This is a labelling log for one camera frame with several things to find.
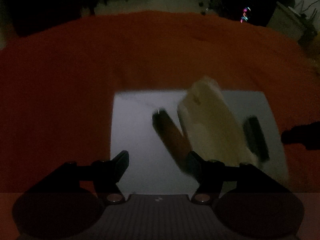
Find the white flat board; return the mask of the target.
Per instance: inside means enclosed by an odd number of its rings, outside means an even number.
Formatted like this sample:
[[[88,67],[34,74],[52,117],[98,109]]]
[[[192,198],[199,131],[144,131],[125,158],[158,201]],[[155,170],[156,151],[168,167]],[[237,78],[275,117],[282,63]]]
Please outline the white flat board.
[[[260,168],[287,186],[289,174],[286,157],[276,121],[264,93],[224,90],[222,94],[238,122],[243,123],[252,115],[258,118],[270,156],[270,160],[261,164]],[[177,106],[185,95],[184,90],[149,90],[122,92],[114,96],[111,157],[114,158],[122,150],[129,152],[129,167],[118,183],[125,196],[192,196],[199,187],[192,176],[178,167],[152,125],[153,113],[163,108],[176,126],[180,126]]]

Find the red tablecloth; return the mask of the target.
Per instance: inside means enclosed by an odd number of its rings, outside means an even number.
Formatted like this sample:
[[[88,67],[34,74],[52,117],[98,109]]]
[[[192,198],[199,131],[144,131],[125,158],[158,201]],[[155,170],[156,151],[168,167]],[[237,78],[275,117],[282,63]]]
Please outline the red tablecloth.
[[[114,93],[258,90],[280,131],[319,120],[319,75],[300,46],[216,15],[145,11],[89,16],[1,51],[1,191],[23,192],[66,161],[110,152]]]

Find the cardboard box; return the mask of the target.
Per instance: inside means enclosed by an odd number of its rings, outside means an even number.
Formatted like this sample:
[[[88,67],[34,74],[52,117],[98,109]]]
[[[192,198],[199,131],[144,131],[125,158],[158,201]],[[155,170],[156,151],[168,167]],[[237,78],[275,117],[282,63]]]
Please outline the cardboard box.
[[[308,31],[307,25],[300,20],[295,11],[279,2],[277,2],[267,27],[295,41],[298,41]]]

